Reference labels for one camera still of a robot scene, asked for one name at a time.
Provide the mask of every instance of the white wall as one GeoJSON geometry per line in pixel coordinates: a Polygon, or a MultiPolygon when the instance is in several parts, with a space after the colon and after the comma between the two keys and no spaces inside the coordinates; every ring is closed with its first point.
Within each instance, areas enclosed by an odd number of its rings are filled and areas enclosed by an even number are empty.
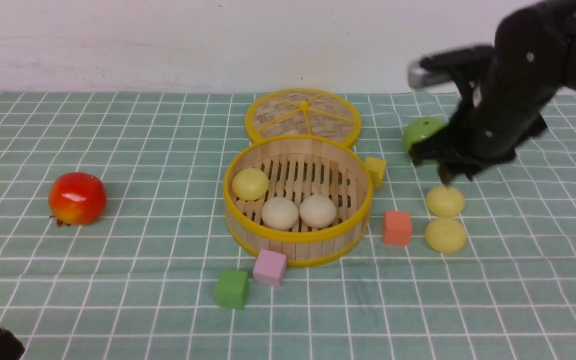
{"type": "Polygon", "coordinates": [[[411,59],[531,2],[0,0],[0,91],[408,92],[411,59]]]}

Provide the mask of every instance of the toy fruit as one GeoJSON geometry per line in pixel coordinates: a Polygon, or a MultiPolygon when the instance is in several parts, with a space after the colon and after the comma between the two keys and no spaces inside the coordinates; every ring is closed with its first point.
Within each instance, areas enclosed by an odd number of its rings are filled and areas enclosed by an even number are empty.
{"type": "Polygon", "coordinates": [[[408,154],[413,144],[438,132],[444,126],[446,126],[446,122],[434,116],[420,117],[412,121],[404,131],[403,142],[406,154],[408,154]]]}
{"type": "Polygon", "coordinates": [[[232,192],[243,201],[261,199],[268,191],[268,175],[258,168],[246,168],[232,178],[232,192]]]}
{"type": "Polygon", "coordinates": [[[454,218],[434,218],[423,232],[425,243],[437,253],[453,254],[461,250],[468,239],[466,229],[454,218]]]}
{"type": "Polygon", "coordinates": [[[435,186],[425,196],[425,205],[437,217],[455,217],[466,207],[466,199],[455,187],[435,186]]]}
{"type": "Polygon", "coordinates": [[[84,172],[69,172],[57,178],[48,193],[48,206],[62,225],[89,225],[106,208],[106,189],[99,178],[84,172]]]}

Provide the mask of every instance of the yellow bun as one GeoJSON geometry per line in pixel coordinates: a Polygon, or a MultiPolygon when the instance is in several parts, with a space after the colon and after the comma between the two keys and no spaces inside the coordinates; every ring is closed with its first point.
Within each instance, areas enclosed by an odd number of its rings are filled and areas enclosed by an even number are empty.
{"type": "Polygon", "coordinates": [[[268,176],[258,168],[246,168],[232,179],[232,192],[243,201],[261,199],[268,191],[268,176]]]}
{"type": "Polygon", "coordinates": [[[466,201],[455,187],[439,185],[425,196],[425,205],[437,217],[455,217],[464,210],[466,201]]]}
{"type": "Polygon", "coordinates": [[[466,229],[454,218],[435,218],[425,227],[425,242],[437,253],[452,254],[466,244],[466,229]]]}

